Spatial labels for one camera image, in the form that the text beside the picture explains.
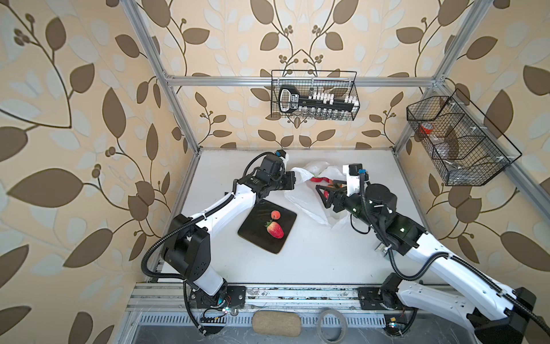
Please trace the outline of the white plastic bag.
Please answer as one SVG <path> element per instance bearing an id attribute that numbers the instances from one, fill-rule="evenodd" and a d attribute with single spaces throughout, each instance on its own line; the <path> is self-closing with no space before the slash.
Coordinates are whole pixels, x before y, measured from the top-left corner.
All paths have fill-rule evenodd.
<path id="1" fill-rule="evenodd" d="M 293 167 L 292 171 L 296 176 L 295 187 L 294 190 L 284 192 L 285 198 L 318 224 L 335 226 L 343 218 L 344 213 L 336 214 L 330 209 L 325 209 L 315 190 L 316 185 L 328 186 L 329 183 L 313 183 L 309 179 L 319 177 L 328 178 L 329 182 L 334 179 L 343 181 L 345 175 L 342 168 L 330 165 L 326 161 L 312 161 L 303 167 Z"/>

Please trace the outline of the large red fake strawberry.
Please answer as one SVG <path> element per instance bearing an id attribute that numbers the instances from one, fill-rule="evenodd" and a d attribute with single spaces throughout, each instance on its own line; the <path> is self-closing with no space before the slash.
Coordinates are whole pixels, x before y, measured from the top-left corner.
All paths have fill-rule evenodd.
<path id="1" fill-rule="evenodd" d="M 281 225 L 271 220 L 265 224 L 267 232 L 275 239 L 282 239 L 284 237 L 284 231 L 281 227 Z"/>

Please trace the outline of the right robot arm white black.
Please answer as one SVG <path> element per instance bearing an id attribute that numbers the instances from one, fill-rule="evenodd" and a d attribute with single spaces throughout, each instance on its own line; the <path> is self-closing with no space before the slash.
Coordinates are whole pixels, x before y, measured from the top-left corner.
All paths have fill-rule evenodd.
<path id="1" fill-rule="evenodd" d="M 531 323 L 549 332 L 534 314 L 532 292 L 495 281 L 399 214 L 397 196 L 371 183 L 362 164 L 346 165 L 344 172 L 345 180 L 315 189 L 325 208 L 349 212 L 387 250 L 393 272 L 380 286 L 385 307 L 424 310 L 467 329 L 481 343 L 521 343 Z"/>

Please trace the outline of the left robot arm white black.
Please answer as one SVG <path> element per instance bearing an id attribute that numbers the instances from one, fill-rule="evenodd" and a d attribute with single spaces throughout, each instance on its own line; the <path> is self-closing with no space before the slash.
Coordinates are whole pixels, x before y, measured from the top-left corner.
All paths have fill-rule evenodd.
<path id="1" fill-rule="evenodd" d="M 289 154 L 282 149 L 259 154 L 246 166 L 243 176 L 233 181 L 229 193 L 191 217 L 175 217 L 169 233 L 143 256 L 140 268 L 145 276 L 183 283 L 186 312 L 203 336 L 212 332 L 193 315 L 188 289 L 201 291 L 209 310 L 230 304 L 228 282 L 211 266 L 211 237 L 271 192 L 292 190 L 296 177 L 293 171 L 286 170 L 288 160 Z"/>

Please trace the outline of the fake strawberry in bag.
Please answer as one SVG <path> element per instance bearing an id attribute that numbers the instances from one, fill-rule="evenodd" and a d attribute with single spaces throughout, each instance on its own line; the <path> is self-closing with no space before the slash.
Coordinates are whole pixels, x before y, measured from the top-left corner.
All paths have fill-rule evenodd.
<path id="1" fill-rule="evenodd" d="M 319 178 L 319 177 L 312 177 L 311 179 L 309 179 L 309 181 L 313 183 L 322 183 L 322 182 L 330 183 L 328 178 Z"/>

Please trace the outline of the black square tray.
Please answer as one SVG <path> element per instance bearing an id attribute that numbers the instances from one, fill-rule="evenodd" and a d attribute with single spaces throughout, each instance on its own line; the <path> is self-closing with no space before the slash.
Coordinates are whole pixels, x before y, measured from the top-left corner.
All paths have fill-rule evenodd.
<path id="1" fill-rule="evenodd" d="M 252 208 L 237 234 L 247 242 L 277 255 L 281 252 L 296 218 L 295 212 L 264 199 Z"/>

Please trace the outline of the black socket tool set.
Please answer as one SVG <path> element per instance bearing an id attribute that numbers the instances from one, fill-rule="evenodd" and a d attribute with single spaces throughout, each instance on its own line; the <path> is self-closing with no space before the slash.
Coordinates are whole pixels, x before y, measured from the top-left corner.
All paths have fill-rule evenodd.
<path id="1" fill-rule="evenodd" d="M 308 110 L 315 113 L 356 113 L 360 108 L 360 102 L 354 96 L 346 96 L 339 100 L 332 93 L 312 92 L 310 95 L 301 95 L 298 89 L 292 85 L 283 85 L 275 99 L 281 113 L 294 113 L 299 111 L 305 114 Z"/>

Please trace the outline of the red cup in basket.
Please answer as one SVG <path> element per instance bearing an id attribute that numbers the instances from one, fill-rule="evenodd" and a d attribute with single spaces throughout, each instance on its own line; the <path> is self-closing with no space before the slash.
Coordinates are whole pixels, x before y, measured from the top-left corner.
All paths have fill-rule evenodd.
<path id="1" fill-rule="evenodd" d="M 420 124 L 418 133 L 423 136 L 430 136 L 433 133 L 434 127 L 430 122 L 423 122 Z"/>

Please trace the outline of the grey tape roll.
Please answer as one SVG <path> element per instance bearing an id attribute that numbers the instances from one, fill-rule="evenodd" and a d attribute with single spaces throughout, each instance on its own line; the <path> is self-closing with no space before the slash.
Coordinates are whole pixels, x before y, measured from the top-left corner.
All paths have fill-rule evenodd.
<path id="1" fill-rule="evenodd" d="M 330 338 L 326 335 L 325 330 L 328 328 L 338 328 L 339 334 L 337 337 Z M 348 332 L 348 323 L 345 316 L 333 309 L 327 309 L 319 314 L 316 324 L 316 332 L 319 339 L 327 344 L 341 344 L 344 342 Z"/>

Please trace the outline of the beige sponge block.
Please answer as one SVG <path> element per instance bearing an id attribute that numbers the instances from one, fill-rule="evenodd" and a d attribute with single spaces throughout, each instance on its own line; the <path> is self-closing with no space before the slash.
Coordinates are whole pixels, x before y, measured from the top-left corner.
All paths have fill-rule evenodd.
<path id="1" fill-rule="evenodd" d="M 258 311 L 252 317 L 252 328 L 260 335 L 278 335 L 295 338 L 302 332 L 302 321 L 293 312 Z"/>

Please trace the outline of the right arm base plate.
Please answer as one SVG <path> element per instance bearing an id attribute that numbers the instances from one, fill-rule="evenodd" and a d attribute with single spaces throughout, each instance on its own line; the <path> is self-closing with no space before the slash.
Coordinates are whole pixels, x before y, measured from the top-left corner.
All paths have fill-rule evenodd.
<path id="1" fill-rule="evenodd" d="M 358 288 L 357 297 L 361 310 L 399 310 L 403 305 L 394 292 L 380 288 Z"/>

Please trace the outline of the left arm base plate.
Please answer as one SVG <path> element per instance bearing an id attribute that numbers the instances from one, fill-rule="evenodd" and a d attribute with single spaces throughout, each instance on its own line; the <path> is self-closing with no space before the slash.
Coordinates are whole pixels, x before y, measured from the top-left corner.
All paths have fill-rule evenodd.
<path id="1" fill-rule="evenodd" d="M 243 285 L 223 285 L 214 296 L 206 294 L 203 290 L 190 291 L 190 300 L 198 309 L 209 308 L 243 308 L 246 303 L 246 290 Z"/>

